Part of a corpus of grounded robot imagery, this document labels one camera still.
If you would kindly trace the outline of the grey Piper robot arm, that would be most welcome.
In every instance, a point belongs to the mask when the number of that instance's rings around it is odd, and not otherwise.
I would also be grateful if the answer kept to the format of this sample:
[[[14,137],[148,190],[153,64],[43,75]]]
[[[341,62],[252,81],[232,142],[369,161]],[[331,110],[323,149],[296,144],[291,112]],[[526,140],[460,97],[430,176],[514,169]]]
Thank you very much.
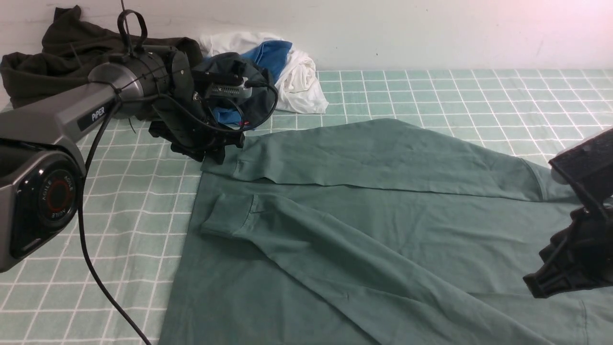
[[[1,271],[57,236],[82,212],[83,189],[96,145],[83,159],[77,142],[109,120],[158,107],[149,133],[196,161],[223,163],[226,146],[276,109],[278,91],[265,77],[190,69],[173,47],[138,46],[113,54],[87,83],[1,117]],[[612,130],[583,140],[550,160],[553,179],[581,202],[571,225],[539,253],[543,266],[523,279],[546,299],[612,285]]]

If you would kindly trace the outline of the black gripper body, left side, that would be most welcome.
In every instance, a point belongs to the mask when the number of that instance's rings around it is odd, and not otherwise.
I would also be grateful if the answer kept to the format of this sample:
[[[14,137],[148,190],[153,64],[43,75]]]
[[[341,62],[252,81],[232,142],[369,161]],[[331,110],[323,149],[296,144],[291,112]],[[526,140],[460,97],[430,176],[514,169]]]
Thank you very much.
[[[219,124],[206,108],[206,101],[198,91],[199,84],[192,75],[188,58],[183,52],[171,49],[162,55],[169,77],[166,92],[158,94],[153,110],[159,120],[153,121],[149,133],[171,143],[170,149],[199,163],[212,160],[223,164],[226,147],[239,149],[245,135]]]

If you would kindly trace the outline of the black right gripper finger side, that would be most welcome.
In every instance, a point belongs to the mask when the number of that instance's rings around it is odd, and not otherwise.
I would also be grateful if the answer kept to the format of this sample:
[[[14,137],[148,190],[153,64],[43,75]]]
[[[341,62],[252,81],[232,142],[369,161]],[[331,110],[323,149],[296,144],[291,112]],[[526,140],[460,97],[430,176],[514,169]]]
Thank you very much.
[[[522,278],[535,299],[612,286],[612,236],[595,226],[559,231],[539,257],[541,268]]]

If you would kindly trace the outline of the black gripper body, right side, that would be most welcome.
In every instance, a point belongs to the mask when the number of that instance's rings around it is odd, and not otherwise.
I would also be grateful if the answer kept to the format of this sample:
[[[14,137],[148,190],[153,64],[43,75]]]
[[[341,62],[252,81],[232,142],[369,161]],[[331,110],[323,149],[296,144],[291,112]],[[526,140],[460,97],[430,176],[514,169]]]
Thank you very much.
[[[569,185],[582,207],[572,215],[567,247],[589,268],[612,266],[611,127],[566,148],[549,160],[551,175]]]

